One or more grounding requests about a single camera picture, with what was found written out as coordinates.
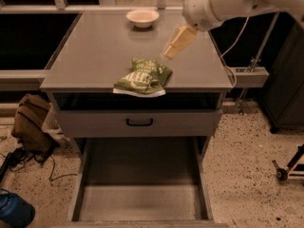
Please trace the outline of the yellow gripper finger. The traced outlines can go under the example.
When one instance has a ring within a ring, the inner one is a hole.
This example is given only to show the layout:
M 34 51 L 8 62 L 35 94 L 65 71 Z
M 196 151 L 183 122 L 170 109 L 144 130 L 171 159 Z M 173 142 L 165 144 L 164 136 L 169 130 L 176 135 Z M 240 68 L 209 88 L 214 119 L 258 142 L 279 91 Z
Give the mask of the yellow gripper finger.
M 162 55 L 172 60 L 195 41 L 197 34 L 198 31 L 189 25 L 175 28 L 171 38 L 164 47 Z

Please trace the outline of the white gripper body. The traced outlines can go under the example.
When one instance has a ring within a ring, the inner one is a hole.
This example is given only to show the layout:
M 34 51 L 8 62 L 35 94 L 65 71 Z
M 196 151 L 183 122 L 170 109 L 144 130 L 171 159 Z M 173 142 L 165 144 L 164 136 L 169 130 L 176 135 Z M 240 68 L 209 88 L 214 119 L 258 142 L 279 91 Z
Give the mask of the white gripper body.
M 212 0 L 183 0 L 182 15 L 199 31 L 215 29 L 222 24 L 213 11 Z

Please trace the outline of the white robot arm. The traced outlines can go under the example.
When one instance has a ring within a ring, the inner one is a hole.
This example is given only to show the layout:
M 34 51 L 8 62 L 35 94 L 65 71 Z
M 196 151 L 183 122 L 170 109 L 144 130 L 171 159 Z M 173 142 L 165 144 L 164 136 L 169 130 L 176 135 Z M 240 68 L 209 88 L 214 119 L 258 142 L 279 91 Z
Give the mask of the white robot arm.
M 162 55 L 171 60 L 189 47 L 200 31 L 220 27 L 237 17 L 284 11 L 304 28 L 304 0 L 182 0 L 185 24 L 176 28 Z

